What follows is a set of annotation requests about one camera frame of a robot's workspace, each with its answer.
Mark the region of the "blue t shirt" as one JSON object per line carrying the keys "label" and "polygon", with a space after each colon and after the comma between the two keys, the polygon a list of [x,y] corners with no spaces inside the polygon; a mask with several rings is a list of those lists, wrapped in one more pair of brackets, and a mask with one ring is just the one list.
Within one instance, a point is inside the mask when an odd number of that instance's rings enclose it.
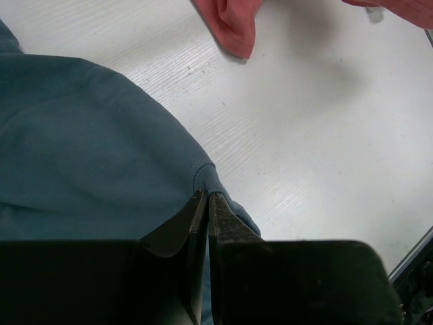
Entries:
{"label": "blue t shirt", "polygon": [[1,239],[138,239],[197,190],[224,193],[201,145],[128,78],[25,54],[1,26]]}

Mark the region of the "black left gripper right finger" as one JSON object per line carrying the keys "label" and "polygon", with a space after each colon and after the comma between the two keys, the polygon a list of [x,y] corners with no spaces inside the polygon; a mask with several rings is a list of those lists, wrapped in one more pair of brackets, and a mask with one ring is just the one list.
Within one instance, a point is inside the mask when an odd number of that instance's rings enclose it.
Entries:
{"label": "black left gripper right finger", "polygon": [[355,240],[266,241],[209,198],[215,324],[400,324],[378,254]]}

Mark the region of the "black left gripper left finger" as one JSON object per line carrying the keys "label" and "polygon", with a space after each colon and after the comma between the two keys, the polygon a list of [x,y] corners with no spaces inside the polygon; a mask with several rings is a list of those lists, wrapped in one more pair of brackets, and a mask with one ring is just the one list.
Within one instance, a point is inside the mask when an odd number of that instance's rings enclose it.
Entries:
{"label": "black left gripper left finger", "polygon": [[207,193],[139,240],[1,243],[2,324],[199,324]]}

